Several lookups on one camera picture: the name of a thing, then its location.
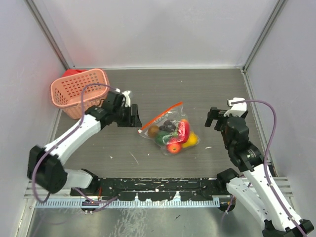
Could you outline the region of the yellow toy pear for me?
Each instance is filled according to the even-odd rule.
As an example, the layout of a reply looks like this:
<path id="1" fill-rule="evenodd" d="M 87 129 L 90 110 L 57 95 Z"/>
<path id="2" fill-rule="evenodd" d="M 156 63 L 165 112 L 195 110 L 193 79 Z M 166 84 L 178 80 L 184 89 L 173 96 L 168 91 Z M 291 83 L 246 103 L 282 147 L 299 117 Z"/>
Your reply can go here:
<path id="1" fill-rule="evenodd" d="M 198 136 L 194 132 L 190 132 L 189 137 L 185 143 L 182 144 L 182 148 L 189 148 L 195 146 L 198 143 Z"/>

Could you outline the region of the dark green toy avocado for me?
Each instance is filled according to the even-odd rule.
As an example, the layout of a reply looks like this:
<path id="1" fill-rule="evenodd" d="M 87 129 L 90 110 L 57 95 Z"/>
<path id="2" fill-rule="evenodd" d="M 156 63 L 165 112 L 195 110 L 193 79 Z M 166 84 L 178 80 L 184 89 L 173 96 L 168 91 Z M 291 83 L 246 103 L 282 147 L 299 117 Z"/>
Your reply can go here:
<path id="1" fill-rule="evenodd" d="M 155 137 L 155 142 L 159 146 L 165 146 L 170 140 L 170 133 L 166 131 L 160 131 L 157 136 Z"/>

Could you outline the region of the clear zip top bag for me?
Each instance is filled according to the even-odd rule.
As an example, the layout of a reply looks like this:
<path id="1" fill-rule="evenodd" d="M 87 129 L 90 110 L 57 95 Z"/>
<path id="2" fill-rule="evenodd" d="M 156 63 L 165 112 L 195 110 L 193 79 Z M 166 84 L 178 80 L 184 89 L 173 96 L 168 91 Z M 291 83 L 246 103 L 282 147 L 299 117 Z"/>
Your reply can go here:
<path id="1" fill-rule="evenodd" d="M 152 140 L 165 155 L 177 155 L 200 142 L 183 110 L 182 102 L 160 113 L 139 129 L 138 134 Z"/>

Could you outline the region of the red toy apple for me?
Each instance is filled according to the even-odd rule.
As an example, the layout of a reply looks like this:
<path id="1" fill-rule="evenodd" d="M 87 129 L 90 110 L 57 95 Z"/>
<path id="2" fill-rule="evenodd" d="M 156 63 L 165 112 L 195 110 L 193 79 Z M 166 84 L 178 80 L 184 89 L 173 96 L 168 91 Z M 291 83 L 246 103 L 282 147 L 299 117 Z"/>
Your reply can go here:
<path id="1" fill-rule="evenodd" d="M 175 155 L 182 150 L 182 145 L 180 143 L 172 143 L 172 144 L 168 144 L 166 146 L 166 149 L 170 154 Z"/>

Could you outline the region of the pink plastic basket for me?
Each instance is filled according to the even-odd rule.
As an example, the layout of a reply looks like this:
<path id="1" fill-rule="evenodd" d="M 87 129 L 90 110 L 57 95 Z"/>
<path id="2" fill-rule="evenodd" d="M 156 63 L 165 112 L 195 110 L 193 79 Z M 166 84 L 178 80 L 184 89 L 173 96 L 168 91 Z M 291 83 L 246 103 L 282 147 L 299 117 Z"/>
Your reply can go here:
<path id="1" fill-rule="evenodd" d="M 72 119 L 82 116 L 85 110 L 106 98 L 109 80 L 101 69 L 85 70 L 83 73 L 61 77 L 50 86 L 52 103 Z"/>

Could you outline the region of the red yellow toy mango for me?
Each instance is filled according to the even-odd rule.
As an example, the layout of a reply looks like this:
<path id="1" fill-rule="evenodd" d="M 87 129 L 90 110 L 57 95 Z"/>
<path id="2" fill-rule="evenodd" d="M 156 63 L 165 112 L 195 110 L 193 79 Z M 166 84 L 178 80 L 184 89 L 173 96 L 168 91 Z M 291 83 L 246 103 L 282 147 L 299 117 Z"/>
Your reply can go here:
<path id="1" fill-rule="evenodd" d="M 176 129 L 176 143 L 186 143 L 190 135 L 190 124 L 186 119 L 179 121 Z"/>

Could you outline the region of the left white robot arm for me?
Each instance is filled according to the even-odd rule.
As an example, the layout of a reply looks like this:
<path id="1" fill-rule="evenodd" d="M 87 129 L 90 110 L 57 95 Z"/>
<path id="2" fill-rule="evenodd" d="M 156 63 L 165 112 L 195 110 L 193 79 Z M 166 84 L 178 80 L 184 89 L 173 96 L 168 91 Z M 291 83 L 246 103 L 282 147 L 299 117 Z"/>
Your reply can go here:
<path id="1" fill-rule="evenodd" d="M 110 91 L 101 105 L 89 107 L 81 119 L 63 135 L 44 147 L 30 150 L 27 177 L 51 194 L 63 188 L 81 188 L 88 196 L 99 190 L 98 178 L 88 170 L 65 169 L 70 156 L 91 136 L 115 122 L 118 127 L 141 127 L 137 104 L 129 90 Z"/>

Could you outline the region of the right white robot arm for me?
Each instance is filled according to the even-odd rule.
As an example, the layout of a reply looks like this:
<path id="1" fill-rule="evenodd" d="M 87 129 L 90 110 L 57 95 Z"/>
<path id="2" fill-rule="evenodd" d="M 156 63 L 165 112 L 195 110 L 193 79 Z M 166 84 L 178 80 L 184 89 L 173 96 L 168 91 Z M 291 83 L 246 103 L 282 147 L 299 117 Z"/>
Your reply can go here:
<path id="1" fill-rule="evenodd" d="M 215 130 L 223 137 L 231 162 L 245 176 L 250 189 L 233 169 L 217 174 L 217 190 L 236 197 L 261 225 L 265 237 L 304 237 L 314 230 L 310 220 L 302 219 L 280 191 L 260 150 L 249 140 L 245 117 L 247 108 L 220 110 L 212 107 L 206 127 L 215 120 Z"/>

